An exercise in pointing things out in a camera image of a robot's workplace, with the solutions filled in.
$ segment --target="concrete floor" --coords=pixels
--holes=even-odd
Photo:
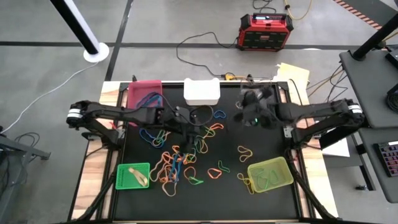
[[[75,2],[100,41],[116,41],[127,0]],[[299,15],[308,1],[305,4],[290,2],[294,14]],[[282,12],[282,0],[274,0],[269,6]],[[221,42],[230,43],[238,34],[239,18],[253,12],[250,0],[135,0],[123,42],[178,43],[188,36],[214,31]],[[361,45],[376,31],[332,0],[314,1],[309,15],[302,21],[295,21],[294,26],[288,44]],[[48,0],[1,1],[0,28],[0,42],[77,41]],[[209,36],[192,42],[215,43],[215,40]],[[343,49],[282,50],[278,53],[181,49],[180,54],[187,60],[207,64],[215,73],[251,73],[255,77],[274,76],[275,65],[289,63],[310,70],[310,81],[315,83],[337,68],[338,54]],[[89,66],[83,60],[81,47],[0,46],[0,53],[0,124],[3,126],[10,125],[37,96],[61,84],[73,72]],[[66,221],[87,144],[79,132],[68,129],[67,111],[76,101],[99,99],[109,60],[110,56],[41,99],[7,133],[14,138],[29,131],[38,132],[41,140],[37,147],[52,152],[49,161],[37,160],[29,166],[29,178],[21,188],[12,220]],[[112,80],[130,80],[132,75],[141,80],[211,78],[206,70],[179,62],[175,49],[121,48]],[[348,80],[341,85],[350,87]],[[330,87],[325,85],[310,101],[324,101]],[[351,88],[340,97],[355,99]],[[397,220],[397,214],[387,211],[396,211],[398,207],[386,201],[380,188],[376,192],[352,190],[356,184],[363,184],[359,169],[330,169],[328,172],[340,217],[382,223]]]

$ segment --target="red power station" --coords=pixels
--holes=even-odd
[[[279,51],[285,47],[293,23],[286,14],[254,13],[241,18],[237,48]]]

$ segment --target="gray desk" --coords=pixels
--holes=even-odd
[[[387,91],[398,83],[398,69],[384,58],[386,54],[382,50],[371,51],[362,62],[353,59],[349,52],[340,54],[343,68],[372,128],[398,128],[398,114],[385,103]]]
[[[398,140],[398,128],[372,129],[361,128],[358,131],[363,142],[363,148],[369,156],[374,172],[380,182],[381,189],[387,201],[398,203],[398,177],[388,177],[379,160],[374,144]]]

